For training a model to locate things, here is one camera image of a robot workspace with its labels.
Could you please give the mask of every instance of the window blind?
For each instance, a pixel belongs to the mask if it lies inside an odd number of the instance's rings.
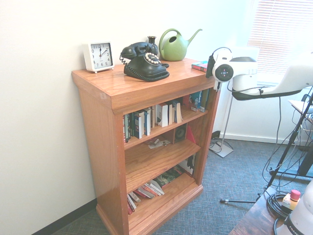
[[[313,49],[313,0],[259,0],[248,46],[258,73],[285,74],[292,58]]]

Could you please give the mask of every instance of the wooden bookshelf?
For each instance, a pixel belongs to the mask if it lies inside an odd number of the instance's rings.
[[[207,159],[219,92],[214,79],[194,70],[194,60],[169,62],[170,76],[157,82],[144,82],[123,73],[124,66],[97,74],[86,70],[72,72],[78,87],[97,212],[112,235],[150,235],[202,192],[202,177]],[[123,142],[123,115],[184,95],[210,89],[206,111],[182,108],[182,123],[156,126],[150,136],[132,137]],[[160,135],[174,139],[175,128],[190,126],[196,143],[183,140],[149,149],[144,143]],[[192,176],[182,174],[164,187],[165,194],[143,199],[131,215],[127,193],[164,173],[197,153]]]

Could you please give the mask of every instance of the blue carpet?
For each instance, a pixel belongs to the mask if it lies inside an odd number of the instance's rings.
[[[267,182],[262,177],[262,170],[271,156],[274,144],[250,141],[227,141],[234,151],[221,158],[209,151],[203,176],[203,193],[166,222],[153,235],[227,235],[243,218],[252,204],[229,203],[221,204],[223,199],[249,200],[257,198],[262,193]],[[286,145],[273,156],[271,167],[276,167]],[[283,167],[299,159],[301,151],[286,161]],[[270,180],[271,175],[264,173],[265,179]],[[297,189],[304,193],[310,179],[304,177],[287,176],[281,185],[283,191]],[[54,235],[109,235],[95,210],[82,216]]]

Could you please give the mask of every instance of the rotary telephone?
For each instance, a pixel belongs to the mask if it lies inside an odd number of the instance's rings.
[[[126,63],[122,58],[130,59],[131,61]],[[125,65],[124,73],[130,77],[154,82],[170,75],[166,70],[169,65],[161,63],[157,57],[157,46],[151,43],[131,44],[123,49],[119,59]]]

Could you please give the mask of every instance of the watering can handle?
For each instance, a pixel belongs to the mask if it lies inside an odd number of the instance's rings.
[[[162,36],[161,36],[161,38],[160,38],[160,42],[159,42],[159,44],[158,44],[158,48],[160,49],[160,52],[161,52],[161,50],[163,50],[163,47],[161,47],[161,46],[162,46],[162,43],[163,43],[163,38],[164,38],[164,36],[165,36],[168,32],[171,32],[171,31],[174,31],[174,32],[177,33],[177,35],[180,35],[180,36],[181,36],[180,32],[179,32],[177,29],[170,28],[170,29],[166,30],[166,31],[162,34]]]

